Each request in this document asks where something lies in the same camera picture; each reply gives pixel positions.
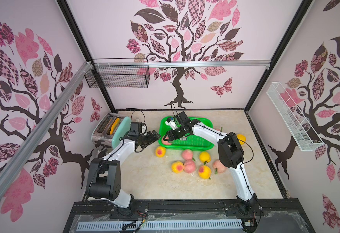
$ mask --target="pink wall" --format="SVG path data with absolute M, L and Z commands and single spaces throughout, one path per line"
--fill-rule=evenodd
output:
M 315 1 L 250 114 L 316 232 L 335 233 L 340 232 L 340 1 L 328 2 Z M 296 97 L 325 146 L 299 150 L 265 93 L 277 81 Z
M 0 170 L 85 62 L 53 0 L 0 0 Z M 61 232 L 108 107 L 85 81 L 0 202 L 0 232 Z
M 300 2 L 77 0 L 69 5 L 93 58 L 149 55 L 153 61 L 201 61 L 227 59 L 228 54 L 235 60 L 269 60 Z M 178 22 L 185 27 L 176 31 Z M 115 107 L 169 109 L 165 105 L 174 103 L 188 109 L 244 108 L 265 67 L 224 67 L 214 73 L 203 67 L 188 74 L 179 68 L 173 76 L 172 70 L 151 70 L 148 88 L 108 88 Z M 229 78 L 231 84 L 223 88 Z

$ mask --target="peach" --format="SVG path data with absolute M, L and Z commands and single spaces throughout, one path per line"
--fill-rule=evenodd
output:
M 186 160 L 184 162 L 184 171 L 186 173 L 192 173 L 196 170 L 196 164 L 192 160 Z
M 227 167 L 224 166 L 220 160 L 214 162 L 213 168 L 215 169 L 215 174 L 223 173 L 227 170 Z
M 164 138 L 163 138 L 163 137 L 161 138 L 161 142 L 162 142 L 164 145 L 167 145 L 167 146 L 169 146 L 169 145 L 172 144 L 172 142 L 164 141 Z
M 193 158 L 193 152 L 190 149 L 186 149 L 182 152 L 182 157 L 185 160 L 191 160 Z

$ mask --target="dark brown leaf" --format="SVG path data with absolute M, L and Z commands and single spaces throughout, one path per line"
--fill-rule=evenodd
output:
M 165 17 L 163 17 L 158 11 L 150 8 L 142 9 L 134 16 L 136 15 L 142 16 L 148 23 L 160 23 L 165 21 Z
M 340 132 L 340 124 L 335 124 L 333 125 L 333 127 L 331 128 L 331 133 L 339 133 Z

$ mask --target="metal frame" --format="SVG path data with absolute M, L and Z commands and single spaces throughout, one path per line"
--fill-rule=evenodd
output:
M 9 160 L 7 165 L 0 172 L 0 200 L 21 171 L 26 161 L 32 155 L 35 148 L 41 142 L 42 138 L 55 121 L 56 117 L 60 114 L 69 100 L 70 96 L 74 93 L 75 89 L 79 86 L 84 78 L 84 72 L 91 69 L 90 62 L 82 65 L 71 81 L 66 86 L 65 90 L 57 97 L 50 109 L 42 117 L 41 121 L 37 124 L 30 135 L 25 139 L 21 147 L 17 150 L 15 155 Z

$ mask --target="floor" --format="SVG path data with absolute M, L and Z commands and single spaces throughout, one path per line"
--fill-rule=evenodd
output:
M 148 130 L 158 132 L 160 121 L 172 115 L 171 111 L 143 111 Z M 261 148 L 250 127 L 247 117 L 242 110 L 220 111 L 185 111 L 189 117 L 204 117 L 213 123 L 214 128 L 221 128 L 223 132 L 240 133 L 246 136 L 246 142 L 254 150 L 254 159 L 245 164 L 250 185 L 258 198 L 282 198 L 275 179 L 268 167 Z M 131 116 L 131 111 L 120 111 L 119 114 Z M 143 115 L 137 111 L 133 121 Z M 182 161 L 181 150 L 166 150 L 162 158 L 155 156 L 158 142 L 153 143 L 140 153 L 132 153 L 121 164 L 122 189 L 134 196 L 135 199 L 234 199 L 237 196 L 236 187 L 229 171 L 211 175 L 211 180 L 203 180 L 198 176 L 200 151 L 194 152 L 196 171 L 187 174 L 175 174 L 171 171 L 174 161 Z M 252 153 L 247 145 L 242 145 L 245 152 L 244 159 L 251 159 Z M 209 150 L 212 164 L 218 159 L 218 149 L 214 146 Z

